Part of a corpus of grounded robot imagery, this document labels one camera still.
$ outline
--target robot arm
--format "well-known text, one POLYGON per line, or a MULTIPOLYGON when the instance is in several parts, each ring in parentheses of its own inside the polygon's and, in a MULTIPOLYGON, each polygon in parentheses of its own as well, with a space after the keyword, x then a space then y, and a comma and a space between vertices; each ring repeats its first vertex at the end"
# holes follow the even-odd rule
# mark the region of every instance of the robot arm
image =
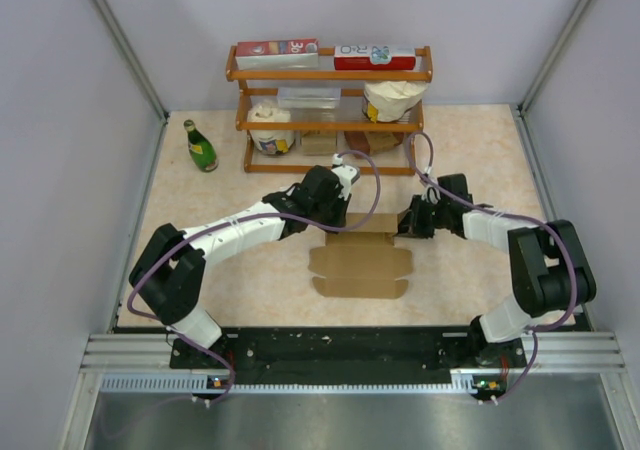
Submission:
MULTIPOLYGON (((438 184, 473 203, 464 175, 440 177, 438 184)), ((573 225, 566 220, 548 225, 560 236, 571 257, 578 284, 576 304, 593 300, 595 280, 573 225)), ((445 195, 430 196, 427 189, 424 195, 413 196, 398 234, 432 238, 436 229, 448 229, 461 238, 487 243, 509 255, 513 294, 471 322, 470 339, 478 352, 488 344, 518 338, 549 312, 566 311, 571 294, 569 269, 543 229, 528 221, 470 210, 445 195)))
POLYGON ((162 265, 140 290, 140 295, 163 325, 171 326, 204 348, 222 335, 220 326, 198 303, 205 271, 223 260, 261 243, 282 240, 307 228, 307 224, 280 217, 240 221, 250 215, 287 213, 333 227, 343 227, 351 187, 360 177, 357 167, 334 157, 331 169, 316 166, 300 183, 270 193, 260 202, 230 217, 199 227, 177 230, 159 227, 129 275, 135 286, 171 248, 206 228, 229 225, 194 240, 162 265))

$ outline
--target wooden table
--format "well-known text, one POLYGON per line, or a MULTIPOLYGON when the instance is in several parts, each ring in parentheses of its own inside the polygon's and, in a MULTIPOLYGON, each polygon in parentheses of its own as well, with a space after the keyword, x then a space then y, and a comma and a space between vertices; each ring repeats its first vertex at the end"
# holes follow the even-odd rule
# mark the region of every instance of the wooden table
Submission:
MULTIPOLYGON (((244 173, 245 134, 233 130, 235 114, 171 114, 136 258, 153 231, 164 223, 184 228, 212 222, 299 181, 300 175, 244 173), (220 166, 213 173, 201 173, 189 157, 182 128, 187 118, 196 122, 220 156, 220 166)), ((465 173, 474 201, 541 217, 508 106, 425 106, 424 118, 425 131, 435 144, 436 176, 465 173)), ((417 154, 423 166, 426 145, 422 139, 417 144, 417 154)), ((286 164, 303 157, 293 154, 276 158, 286 164)), ((378 160, 401 163, 402 158, 396 149, 378 160)), ((330 157, 311 160, 328 164, 330 157)), ((383 177, 377 211, 400 212, 421 189, 415 176, 383 177)), ((367 211, 374 191, 374 178, 363 176, 354 188, 349 210, 367 211)), ((505 254, 440 231, 433 240, 396 239, 398 247, 413 251, 415 268, 409 276, 409 290, 402 298, 324 298, 313 289, 312 274, 307 269, 309 250, 323 241, 321 231, 309 228, 281 242, 230 258, 211 270, 203 282, 200 301, 218 323, 226 326, 447 325, 467 324, 511 293, 505 254)), ((136 306, 146 308, 141 299, 136 306)), ((122 309, 120 326, 150 323, 156 324, 122 309)))

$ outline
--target white wall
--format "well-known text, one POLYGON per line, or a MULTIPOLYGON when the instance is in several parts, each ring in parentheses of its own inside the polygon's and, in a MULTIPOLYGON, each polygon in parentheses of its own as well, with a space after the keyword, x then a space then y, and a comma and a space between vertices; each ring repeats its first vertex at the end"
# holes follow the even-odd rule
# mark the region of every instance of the white wall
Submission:
POLYGON ((0 446, 50 449, 159 125, 89 0, 0 15, 0 446))
POLYGON ((519 102, 577 0, 109 0, 172 110, 234 108, 229 46, 316 36, 432 46, 440 103, 519 102))
POLYGON ((530 116, 562 217, 599 284, 596 322, 615 330, 640 390, 640 0, 597 0, 530 116))

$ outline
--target bottle label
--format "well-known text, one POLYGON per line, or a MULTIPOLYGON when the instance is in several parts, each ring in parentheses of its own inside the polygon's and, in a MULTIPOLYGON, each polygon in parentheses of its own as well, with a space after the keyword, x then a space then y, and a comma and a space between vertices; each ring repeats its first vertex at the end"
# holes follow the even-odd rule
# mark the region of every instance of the bottle label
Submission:
POLYGON ((189 143, 189 151, 193 153, 197 153, 198 155, 202 155, 202 146, 201 145, 192 145, 189 143))

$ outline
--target metal pole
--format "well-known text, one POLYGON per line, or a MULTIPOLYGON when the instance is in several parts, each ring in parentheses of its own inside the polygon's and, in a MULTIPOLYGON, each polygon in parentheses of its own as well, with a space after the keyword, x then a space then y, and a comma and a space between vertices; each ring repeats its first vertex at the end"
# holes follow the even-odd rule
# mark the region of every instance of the metal pole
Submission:
POLYGON ((124 59, 125 63, 129 67, 133 78, 136 83, 144 93, 145 97, 158 114, 158 117, 164 122, 169 117, 169 112, 166 110, 165 106, 160 101, 160 97, 156 93, 147 73, 144 68, 140 64, 138 57, 136 56, 127 36, 125 35, 122 27, 118 23, 115 15, 111 11, 111 7, 107 3, 107 0, 91 0, 95 5, 96 10, 98 11, 98 15, 104 22, 107 27, 107 31, 111 36, 118 52, 124 59))
POLYGON ((549 54, 545 58, 544 63, 542 64, 542 67, 540 68, 540 70, 538 71, 538 74, 536 75, 536 78, 533 80, 533 83, 529 87, 529 90, 527 90, 527 93, 524 96, 524 100, 520 105, 518 105, 518 108, 520 109, 523 115, 526 115, 526 113, 529 111, 529 109, 535 102, 536 98, 540 93, 540 90, 542 89, 543 85, 549 78, 551 71, 555 67, 555 64, 558 62, 560 56, 562 55, 564 49, 566 48, 567 43, 575 33, 576 28, 578 27, 580 22, 583 20, 587 10, 591 8, 591 5, 593 4, 594 1, 595 0, 578 0, 578 3, 576 4, 575 8, 571 12, 571 16, 569 17, 569 20, 567 21, 564 28, 562 29, 562 32, 560 33, 558 40, 556 40, 556 43, 553 45, 553 47, 549 51, 549 54))

